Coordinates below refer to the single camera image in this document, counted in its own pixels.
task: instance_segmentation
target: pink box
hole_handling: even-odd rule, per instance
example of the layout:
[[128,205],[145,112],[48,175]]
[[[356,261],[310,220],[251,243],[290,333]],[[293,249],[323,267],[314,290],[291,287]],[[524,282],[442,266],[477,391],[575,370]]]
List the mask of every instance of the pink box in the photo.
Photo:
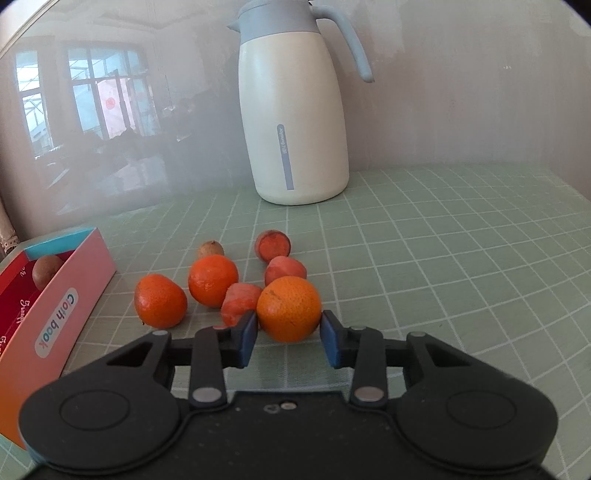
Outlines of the pink box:
[[[43,255],[65,263],[39,292],[31,272]],[[85,229],[24,248],[0,273],[0,433],[21,447],[21,405],[60,376],[115,270],[98,229]]]

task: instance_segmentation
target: jug spout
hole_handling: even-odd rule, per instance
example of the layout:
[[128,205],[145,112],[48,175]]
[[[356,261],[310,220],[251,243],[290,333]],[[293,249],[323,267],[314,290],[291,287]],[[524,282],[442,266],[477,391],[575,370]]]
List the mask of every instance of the jug spout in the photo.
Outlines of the jug spout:
[[240,33],[240,23],[238,23],[238,20],[235,20],[234,22],[232,22],[231,24],[229,24],[228,25],[228,28],[230,30],[234,30],[234,32]]

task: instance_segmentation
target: blue gripper pad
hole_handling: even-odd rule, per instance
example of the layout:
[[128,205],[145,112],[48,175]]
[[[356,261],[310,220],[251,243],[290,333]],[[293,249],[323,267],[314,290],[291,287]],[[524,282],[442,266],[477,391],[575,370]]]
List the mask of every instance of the blue gripper pad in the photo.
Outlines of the blue gripper pad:
[[256,313],[251,312],[250,318],[248,319],[246,326],[244,327],[244,331],[242,332],[242,342],[239,350],[242,368],[247,367],[248,362],[251,360],[252,350],[255,347],[257,335],[258,320],[256,318]]
[[322,313],[320,319],[320,339],[324,345],[326,358],[332,368],[341,368],[339,340],[333,324],[330,322],[326,312]]

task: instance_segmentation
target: open box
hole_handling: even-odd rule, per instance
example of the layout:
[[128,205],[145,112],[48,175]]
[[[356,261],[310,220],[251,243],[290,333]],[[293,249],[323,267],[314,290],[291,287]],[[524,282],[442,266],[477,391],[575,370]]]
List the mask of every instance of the open box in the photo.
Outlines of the open box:
[[[31,273],[43,255],[65,262],[39,292]],[[98,229],[84,229],[25,247],[0,273],[0,433],[12,442],[24,447],[21,405],[60,376],[115,269]]]

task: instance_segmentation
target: jug handle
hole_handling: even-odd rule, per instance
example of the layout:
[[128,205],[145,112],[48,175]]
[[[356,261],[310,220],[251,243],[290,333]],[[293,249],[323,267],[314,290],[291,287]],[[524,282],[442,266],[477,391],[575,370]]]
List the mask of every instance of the jug handle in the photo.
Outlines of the jug handle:
[[349,46],[349,50],[353,54],[353,59],[355,60],[355,65],[357,66],[357,71],[359,72],[360,77],[364,82],[373,82],[374,74],[369,66],[365,50],[363,49],[363,45],[359,41],[359,37],[357,36],[357,33],[355,33],[353,25],[351,25],[349,19],[334,7],[322,5],[319,7],[312,7],[311,9],[312,15],[314,15],[316,20],[327,18],[336,23]]

